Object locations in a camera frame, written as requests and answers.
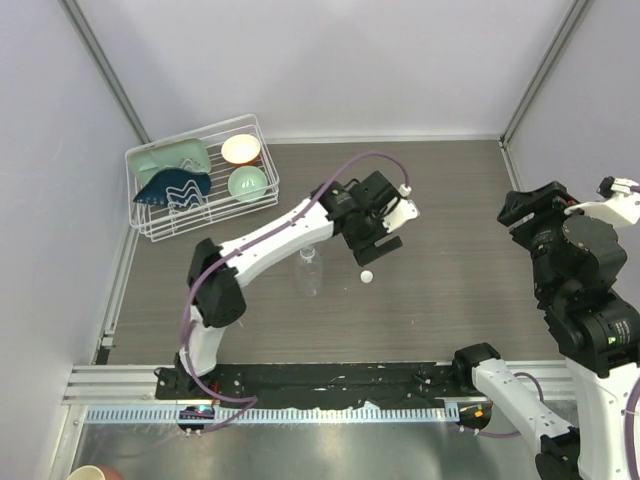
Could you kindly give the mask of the clear unlabelled plastic bottle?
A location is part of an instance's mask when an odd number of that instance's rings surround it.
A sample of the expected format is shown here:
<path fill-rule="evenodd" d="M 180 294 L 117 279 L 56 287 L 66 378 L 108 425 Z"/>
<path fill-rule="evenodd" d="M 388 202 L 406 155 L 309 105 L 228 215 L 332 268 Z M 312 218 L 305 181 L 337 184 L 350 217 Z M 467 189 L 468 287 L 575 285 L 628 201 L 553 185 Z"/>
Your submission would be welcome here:
<path fill-rule="evenodd" d="M 317 296 L 323 285 L 323 263 L 319 251 L 309 245 L 294 256 L 297 285 L 305 296 Z"/>

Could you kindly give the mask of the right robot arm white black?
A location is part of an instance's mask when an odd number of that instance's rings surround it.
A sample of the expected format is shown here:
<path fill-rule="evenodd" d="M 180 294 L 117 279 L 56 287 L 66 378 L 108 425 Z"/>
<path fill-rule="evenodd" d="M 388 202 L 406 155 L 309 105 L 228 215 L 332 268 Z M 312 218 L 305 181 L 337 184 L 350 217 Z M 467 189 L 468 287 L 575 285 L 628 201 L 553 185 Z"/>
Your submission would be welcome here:
<path fill-rule="evenodd" d="M 639 220 L 639 185 L 607 177 L 595 201 L 559 182 L 511 191 L 498 221 L 530 255 L 534 295 L 571 375 L 571 424 L 523 385 L 486 343 L 458 350 L 451 380 L 492 401 L 531 448 L 543 479 L 639 475 L 639 313 L 614 291 L 627 254 L 618 231 Z"/>

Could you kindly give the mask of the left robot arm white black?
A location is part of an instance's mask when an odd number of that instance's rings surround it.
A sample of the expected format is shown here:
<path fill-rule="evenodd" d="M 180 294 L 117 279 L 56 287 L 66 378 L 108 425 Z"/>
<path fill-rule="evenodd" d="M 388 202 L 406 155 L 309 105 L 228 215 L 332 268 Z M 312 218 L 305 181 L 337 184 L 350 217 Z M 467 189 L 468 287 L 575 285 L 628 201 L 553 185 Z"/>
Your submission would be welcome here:
<path fill-rule="evenodd" d="M 175 366 L 179 388 L 193 399 L 212 391 L 224 333 L 247 309 L 243 290 L 273 265 L 335 236 L 344 238 L 359 266 L 400 248 L 396 231 L 419 216 L 411 192 L 378 171 L 346 185 L 330 179 L 294 209 L 243 237 L 221 245 L 201 241 L 187 278 Z"/>

